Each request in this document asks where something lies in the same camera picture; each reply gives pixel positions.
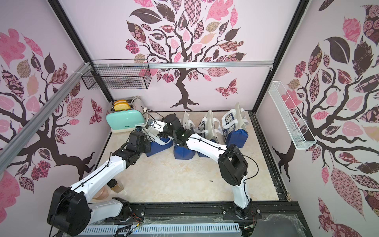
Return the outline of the blue beige takeout bag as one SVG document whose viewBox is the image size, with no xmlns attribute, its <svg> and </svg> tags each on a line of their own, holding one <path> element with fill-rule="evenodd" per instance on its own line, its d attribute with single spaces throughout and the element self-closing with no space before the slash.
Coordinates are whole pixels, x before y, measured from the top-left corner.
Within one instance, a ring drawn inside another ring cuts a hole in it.
<svg viewBox="0 0 379 237">
<path fill-rule="evenodd" d="M 249 136 L 246 128 L 248 124 L 245 110 L 236 103 L 235 107 L 222 117 L 222 131 L 226 145 L 234 144 L 238 148 L 243 148 Z"/>
<path fill-rule="evenodd" d="M 218 135 L 221 134 L 220 121 L 214 117 L 213 111 L 209 110 L 201 119 L 195 132 L 200 136 L 198 143 L 202 151 L 210 151 L 211 148 L 220 147 Z"/>
<path fill-rule="evenodd" d="M 147 127 L 146 125 L 144 127 L 144 132 L 147 134 L 151 142 L 151 152 L 146 153 L 147 157 L 153 156 L 173 146 L 173 141 L 171 138 L 163 138 L 162 136 L 165 122 L 155 121 L 159 124 L 159 128 Z"/>
<path fill-rule="evenodd" d="M 184 117 L 182 120 L 182 125 L 185 129 L 189 129 L 191 131 L 194 131 L 195 126 L 193 121 L 190 119 L 188 112 L 184 112 Z M 195 151 L 189 150 L 185 147 L 180 147 L 178 145 L 174 146 L 173 154 L 175 159 L 177 160 L 191 160 L 194 155 Z"/>
</svg>

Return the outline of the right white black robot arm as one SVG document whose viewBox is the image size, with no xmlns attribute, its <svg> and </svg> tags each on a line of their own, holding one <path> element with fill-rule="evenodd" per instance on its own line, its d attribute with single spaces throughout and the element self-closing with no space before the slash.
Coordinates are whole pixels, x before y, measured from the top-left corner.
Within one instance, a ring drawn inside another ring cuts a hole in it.
<svg viewBox="0 0 379 237">
<path fill-rule="evenodd" d="M 248 219 L 253 207 L 246 188 L 248 157 L 235 144 L 221 145 L 184 128 L 176 114 L 167 115 L 163 122 L 165 125 L 160 133 L 164 137 L 171 138 L 179 147 L 202 153 L 218 164 L 222 179 L 232 187 L 235 215 L 241 220 Z"/>
</svg>

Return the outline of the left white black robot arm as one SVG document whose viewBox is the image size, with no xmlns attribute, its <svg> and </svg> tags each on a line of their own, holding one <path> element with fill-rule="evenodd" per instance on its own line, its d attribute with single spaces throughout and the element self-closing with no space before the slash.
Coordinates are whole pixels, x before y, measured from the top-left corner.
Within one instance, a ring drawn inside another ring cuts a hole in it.
<svg viewBox="0 0 379 237">
<path fill-rule="evenodd" d="M 104 208 L 91 207 L 89 203 L 111 179 L 150 151 L 148 135 L 142 131 L 131 132 L 127 142 L 110 153 L 107 162 L 79 182 L 69 187 L 60 186 L 54 191 L 47 223 L 63 233 L 77 236 L 93 222 L 118 216 L 123 208 L 121 201 L 106 203 Z"/>
</svg>

